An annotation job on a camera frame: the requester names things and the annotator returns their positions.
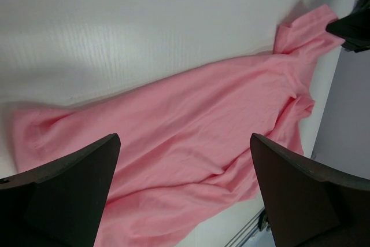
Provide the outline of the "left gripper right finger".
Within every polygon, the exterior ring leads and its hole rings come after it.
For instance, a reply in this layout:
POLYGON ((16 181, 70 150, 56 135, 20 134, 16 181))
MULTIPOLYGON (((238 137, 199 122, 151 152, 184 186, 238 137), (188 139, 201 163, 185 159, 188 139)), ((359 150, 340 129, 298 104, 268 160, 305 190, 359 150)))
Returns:
POLYGON ((369 246, 369 180, 261 134, 250 150, 276 246, 369 246))

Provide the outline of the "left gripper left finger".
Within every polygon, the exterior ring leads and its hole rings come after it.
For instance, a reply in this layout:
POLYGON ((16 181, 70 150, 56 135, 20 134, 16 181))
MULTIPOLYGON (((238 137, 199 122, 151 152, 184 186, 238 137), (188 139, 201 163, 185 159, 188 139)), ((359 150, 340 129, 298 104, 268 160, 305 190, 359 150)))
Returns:
POLYGON ((93 246, 116 168, 110 134, 1 179, 1 246, 93 246))

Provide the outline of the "pink t shirt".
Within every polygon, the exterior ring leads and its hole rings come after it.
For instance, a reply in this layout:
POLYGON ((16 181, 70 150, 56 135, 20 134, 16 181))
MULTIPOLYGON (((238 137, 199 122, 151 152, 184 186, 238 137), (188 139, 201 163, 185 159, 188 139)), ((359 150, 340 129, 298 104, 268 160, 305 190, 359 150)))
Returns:
POLYGON ((85 109, 13 115, 21 172, 116 133, 121 149, 96 246, 175 246, 199 223, 256 196, 250 137, 302 154, 320 56, 342 43, 323 5, 281 25, 273 53, 214 62, 85 109))

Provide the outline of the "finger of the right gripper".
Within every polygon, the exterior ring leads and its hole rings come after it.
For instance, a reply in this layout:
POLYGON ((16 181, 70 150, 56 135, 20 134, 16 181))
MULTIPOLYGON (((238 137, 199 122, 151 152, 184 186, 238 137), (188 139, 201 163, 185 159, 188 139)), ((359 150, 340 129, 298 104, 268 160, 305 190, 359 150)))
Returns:
POLYGON ((342 47, 346 51, 359 53, 369 50, 369 9, 329 23, 326 31, 344 39, 342 47))

